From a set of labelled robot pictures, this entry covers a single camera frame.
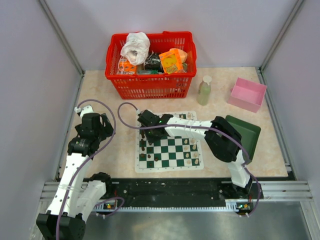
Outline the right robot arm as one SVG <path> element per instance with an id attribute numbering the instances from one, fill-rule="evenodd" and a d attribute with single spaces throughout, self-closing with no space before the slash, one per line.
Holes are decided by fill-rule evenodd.
<path id="1" fill-rule="evenodd" d="M 147 139 L 154 141 L 162 137 L 182 137 L 203 140 L 218 160 L 226 163 L 231 174 L 233 192 L 245 198 L 252 191 L 252 177 L 246 165 L 250 156 L 242 145 L 241 134 L 223 117 L 200 121 L 183 119 L 172 114 L 156 115 L 149 110 L 138 114 L 137 121 L 146 132 Z"/>

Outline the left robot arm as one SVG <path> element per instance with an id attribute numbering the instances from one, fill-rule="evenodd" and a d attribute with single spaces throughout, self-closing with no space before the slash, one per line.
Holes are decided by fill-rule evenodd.
<path id="1" fill-rule="evenodd" d="M 106 114 L 94 112 L 91 105 L 75 108 L 81 124 L 77 135 L 68 144 L 63 175 L 53 200 L 45 213 L 40 213 L 36 225 L 46 240 L 81 240 L 88 217 L 98 200 L 109 198 L 114 191 L 105 173 L 93 175 L 81 192 L 86 172 L 99 152 L 102 141 L 115 131 Z"/>

